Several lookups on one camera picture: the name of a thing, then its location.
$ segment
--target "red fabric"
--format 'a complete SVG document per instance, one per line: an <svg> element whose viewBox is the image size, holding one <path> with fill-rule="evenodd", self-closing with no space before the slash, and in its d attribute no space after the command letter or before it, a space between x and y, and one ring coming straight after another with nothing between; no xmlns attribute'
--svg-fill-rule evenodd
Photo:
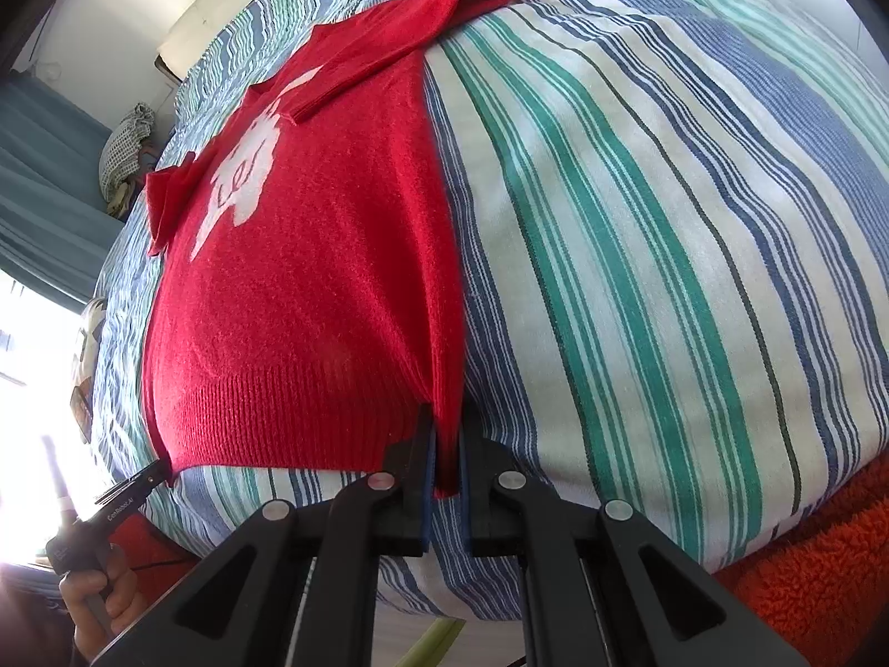
<svg viewBox="0 0 889 667"><path fill-rule="evenodd" d="M889 452L717 577L812 667L842 667L889 604Z"/></svg>
<svg viewBox="0 0 889 667"><path fill-rule="evenodd" d="M166 264L143 405L174 473L374 470L428 401L455 487L461 275L423 50L508 1L394 0L316 26L199 157L150 177Z"/></svg>
<svg viewBox="0 0 889 667"><path fill-rule="evenodd" d="M160 599L198 562L194 554L163 536L139 513L126 519L114 532L111 541L123 547L127 562L131 569L135 569L139 579L139 591L149 604Z"/></svg>

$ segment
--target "white graphic on sweater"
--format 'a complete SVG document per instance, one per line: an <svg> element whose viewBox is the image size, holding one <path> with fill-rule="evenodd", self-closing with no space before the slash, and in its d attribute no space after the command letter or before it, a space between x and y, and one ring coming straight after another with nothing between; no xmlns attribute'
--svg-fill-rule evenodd
<svg viewBox="0 0 889 667"><path fill-rule="evenodd" d="M262 195L262 186L266 184L268 173L274 165L274 146L277 145L278 136L281 134L278 128L281 115L277 113L281 97L284 93L308 82L320 69L316 67L314 70L309 70L308 73L290 82L277 99L250 124L237 146L219 164L219 168L216 168L211 181L213 189L210 193L210 202L207 203L207 214L203 217L201 227L194 238L191 260L197 257L222 214L229 208L234 208L235 227L246 223L256 212L259 196Z"/></svg>

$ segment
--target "triangular cutout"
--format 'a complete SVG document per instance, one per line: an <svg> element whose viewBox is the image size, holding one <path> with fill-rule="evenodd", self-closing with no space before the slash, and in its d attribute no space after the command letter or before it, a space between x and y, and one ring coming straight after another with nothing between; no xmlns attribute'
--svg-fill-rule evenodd
<svg viewBox="0 0 889 667"><path fill-rule="evenodd" d="M179 608L173 616L175 624L194 630L208 639L221 639L255 559L256 547L243 547Z"/></svg>
<svg viewBox="0 0 889 667"><path fill-rule="evenodd" d="M673 636L680 642L723 624L726 613L654 547L639 550L639 558L655 587Z"/></svg>

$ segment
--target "red sweater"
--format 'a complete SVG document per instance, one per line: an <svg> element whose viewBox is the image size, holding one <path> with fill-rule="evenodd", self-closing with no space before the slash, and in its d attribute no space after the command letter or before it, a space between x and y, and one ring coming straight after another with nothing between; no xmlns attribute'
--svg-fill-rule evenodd
<svg viewBox="0 0 889 667"><path fill-rule="evenodd" d="M195 158L148 179L166 251L142 396L174 472L379 469L417 407L453 488L459 257L423 51L510 0L392 0L309 41Z"/></svg>

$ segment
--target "bed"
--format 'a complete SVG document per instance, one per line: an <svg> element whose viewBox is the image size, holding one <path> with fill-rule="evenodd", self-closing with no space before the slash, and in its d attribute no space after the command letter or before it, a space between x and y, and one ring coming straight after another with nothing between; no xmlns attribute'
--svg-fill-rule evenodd
<svg viewBox="0 0 889 667"><path fill-rule="evenodd" d="M212 1L194 10L203 34L187 14L161 49L184 76L161 167L199 151L313 23L383 0L251 0L189 65ZM570 72L553 64L565 57ZM530 471L572 501L631 501L717 570L885 449L889 97L842 36L788 0L518 0L430 48L427 67L468 393ZM569 93L575 76L586 86ZM497 153L545 177L499 172ZM703 181L719 187L699 198ZM139 199L97 286L92 445L113 480L154 458L139 367L163 264L148 242ZM264 501L322 501L357 476L196 467L146 513L203 555ZM437 502L433 549L385 560L379 601L517 619L514 565L466 559L458 514Z"/></svg>

